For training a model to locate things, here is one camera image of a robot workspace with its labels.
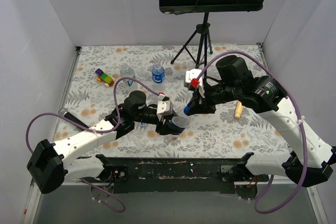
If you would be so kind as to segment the Pepsi label clear bottle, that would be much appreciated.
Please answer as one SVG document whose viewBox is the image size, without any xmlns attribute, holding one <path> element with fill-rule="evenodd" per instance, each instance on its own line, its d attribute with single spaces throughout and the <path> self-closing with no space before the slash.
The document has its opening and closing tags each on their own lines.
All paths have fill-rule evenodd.
<svg viewBox="0 0 336 224">
<path fill-rule="evenodd" d="M 190 124 L 188 118 L 182 116 L 174 116 L 171 119 L 171 129 L 173 130 L 173 134 L 181 134 Z"/>
</svg>

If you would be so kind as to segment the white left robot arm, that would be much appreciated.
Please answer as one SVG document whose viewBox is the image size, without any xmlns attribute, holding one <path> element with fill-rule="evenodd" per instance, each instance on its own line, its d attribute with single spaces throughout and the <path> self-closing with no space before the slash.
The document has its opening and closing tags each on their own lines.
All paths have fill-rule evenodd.
<svg viewBox="0 0 336 224">
<path fill-rule="evenodd" d="M 82 156 L 121 138 L 134 129 L 136 122 L 153 124 L 159 135 L 179 135 L 188 126 L 187 118 L 178 116 L 172 102 L 163 94 L 157 104 L 146 104 L 142 91 L 133 91 L 124 102 L 88 131 L 82 131 L 61 141 L 40 141 L 27 164 L 27 169 L 43 194 L 48 194 L 63 182 L 83 177 L 100 182 L 111 179 L 113 167 L 103 155 Z"/>
</svg>

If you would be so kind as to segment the plain blue bottle cap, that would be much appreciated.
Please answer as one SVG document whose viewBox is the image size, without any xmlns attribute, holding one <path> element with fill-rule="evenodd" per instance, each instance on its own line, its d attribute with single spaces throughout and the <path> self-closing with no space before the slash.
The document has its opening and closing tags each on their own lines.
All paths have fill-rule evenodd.
<svg viewBox="0 0 336 224">
<path fill-rule="evenodd" d="M 189 105 L 187 105 L 185 108 L 184 108 L 184 110 L 183 110 L 183 112 L 184 112 L 184 114 L 188 114 L 188 111 L 189 111 L 189 109 L 190 109 L 190 106 Z"/>
</svg>

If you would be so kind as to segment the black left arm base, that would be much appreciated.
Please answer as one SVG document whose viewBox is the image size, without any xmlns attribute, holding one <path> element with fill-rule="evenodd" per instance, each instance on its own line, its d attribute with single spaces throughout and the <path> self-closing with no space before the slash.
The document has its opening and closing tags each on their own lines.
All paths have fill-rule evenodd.
<svg viewBox="0 0 336 224">
<path fill-rule="evenodd" d="M 108 182 L 110 183 L 125 183 L 128 181 L 128 167 L 126 166 L 111 166 L 107 168 Z"/>
</svg>

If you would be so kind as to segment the blue label water bottle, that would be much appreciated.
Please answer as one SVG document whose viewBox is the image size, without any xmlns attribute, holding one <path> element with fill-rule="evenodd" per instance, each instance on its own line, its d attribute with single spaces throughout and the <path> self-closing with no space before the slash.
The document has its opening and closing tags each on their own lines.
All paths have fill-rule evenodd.
<svg viewBox="0 0 336 224">
<path fill-rule="evenodd" d="M 153 90 L 157 93 L 164 92 L 165 89 L 165 69 L 160 62 L 154 64 L 152 68 Z"/>
</svg>

